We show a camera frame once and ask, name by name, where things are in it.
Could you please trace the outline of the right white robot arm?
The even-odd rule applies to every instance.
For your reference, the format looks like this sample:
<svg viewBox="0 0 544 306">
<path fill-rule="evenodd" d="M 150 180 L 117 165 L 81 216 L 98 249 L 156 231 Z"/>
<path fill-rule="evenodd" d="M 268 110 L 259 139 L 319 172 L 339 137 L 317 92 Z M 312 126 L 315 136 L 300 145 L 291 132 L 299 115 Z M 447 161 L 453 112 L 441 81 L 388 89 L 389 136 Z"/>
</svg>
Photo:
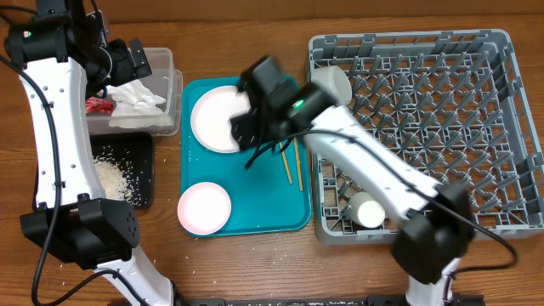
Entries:
<svg viewBox="0 0 544 306">
<path fill-rule="evenodd" d="M 459 183 L 440 184 L 377 142 L 349 109 L 320 86 L 291 82 L 264 88 L 239 81 L 251 108 L 231 118 L 241 150 L 259 157 L 288 139 L 301 138 L 312 151 L 339 167 L 369 193 L 396 224 L 392 254 L 409 275 L 406 305 L 452 305 L 452 281 L 480 232 L 517 252 L 507 241 L 476 224 L 469 194 Z"/>
</svg>

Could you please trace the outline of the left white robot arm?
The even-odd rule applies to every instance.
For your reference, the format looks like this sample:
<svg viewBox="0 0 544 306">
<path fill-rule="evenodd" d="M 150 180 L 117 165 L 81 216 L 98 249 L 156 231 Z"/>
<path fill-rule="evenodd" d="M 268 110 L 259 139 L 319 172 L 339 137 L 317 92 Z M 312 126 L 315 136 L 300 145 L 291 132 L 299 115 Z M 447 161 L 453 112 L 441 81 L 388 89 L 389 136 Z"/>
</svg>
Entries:
<svg viewBox="0 0 544 306">
<path fill-rule="evenodd" d="M 38 172 L 35 209 L 20 217 L 43 256 L 106 278 L 132 305 L 180 305 L 183 296 L 139 244 L 133 206 L 106 197 L 91 151 L 85 102 L 151 74 L 139 40 L 108 41 L 104 17 L 80 1 L 37 0 L 13 25 L 2 62 L 31 108 Z"/>
</svg>

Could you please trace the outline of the white paper cup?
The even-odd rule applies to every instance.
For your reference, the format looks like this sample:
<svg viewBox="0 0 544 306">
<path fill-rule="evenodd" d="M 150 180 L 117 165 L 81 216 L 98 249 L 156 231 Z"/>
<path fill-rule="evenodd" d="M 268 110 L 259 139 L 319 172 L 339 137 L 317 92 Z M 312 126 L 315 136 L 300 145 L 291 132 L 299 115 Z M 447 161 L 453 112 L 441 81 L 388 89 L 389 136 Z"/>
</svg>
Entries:
<svg viewBox="0 0 544 306">
<path fill-rule="evenodd" d="M 379 227 L 386 218 L 383 207 L 367 192 L 359 192 L 348 201 L 348 216 L 352 222 L 369 228 Z"/>
</svg>

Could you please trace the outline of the small white bowl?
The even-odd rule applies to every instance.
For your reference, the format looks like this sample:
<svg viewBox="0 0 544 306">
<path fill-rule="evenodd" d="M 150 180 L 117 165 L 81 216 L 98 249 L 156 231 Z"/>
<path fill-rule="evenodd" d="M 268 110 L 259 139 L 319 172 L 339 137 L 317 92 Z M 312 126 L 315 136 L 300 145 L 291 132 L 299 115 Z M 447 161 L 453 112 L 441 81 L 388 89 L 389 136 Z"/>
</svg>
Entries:
<svg viewBox="0 0 544 306">
<path fill-rule="evenodd" d="M 352 88 L 348 76 L 336 65 L 315 69 L 311 82 L 324 88 L 339 103 L 348 105 L 352 99 Z"/>
</svg>

